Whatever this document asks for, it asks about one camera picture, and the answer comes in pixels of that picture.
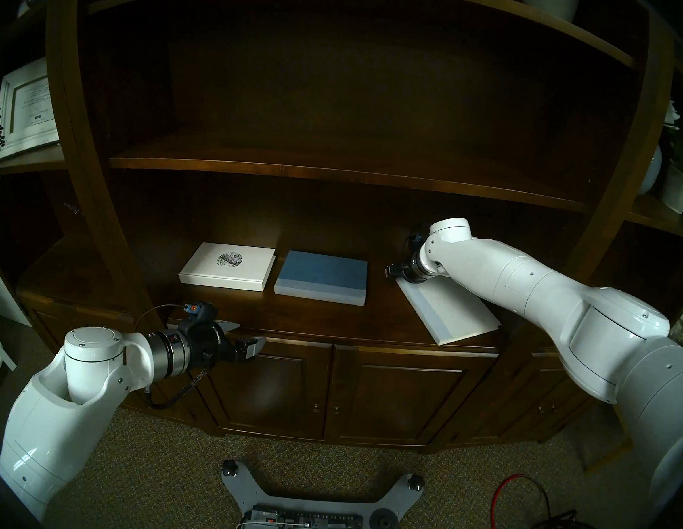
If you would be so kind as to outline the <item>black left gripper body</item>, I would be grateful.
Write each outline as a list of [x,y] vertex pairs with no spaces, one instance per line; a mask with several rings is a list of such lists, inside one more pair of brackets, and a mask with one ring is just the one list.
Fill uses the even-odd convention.
[[234,345],[222,333],[217,321],[198,318],[195,314],[188,314],[179,324],[179,331],[186,338],[190,349],[187,371],[197,368],[210,369],[218,362],[232,363]]

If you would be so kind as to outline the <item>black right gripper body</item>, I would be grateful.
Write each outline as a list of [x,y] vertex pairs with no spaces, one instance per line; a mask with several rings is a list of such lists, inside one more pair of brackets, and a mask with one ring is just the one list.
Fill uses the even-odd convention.
[[408,283],[417,282],[417,272],[414,269],[412,258],[405,259],[401,262],[390,263],[386,265],[385,279],[397,280],[403,279]]

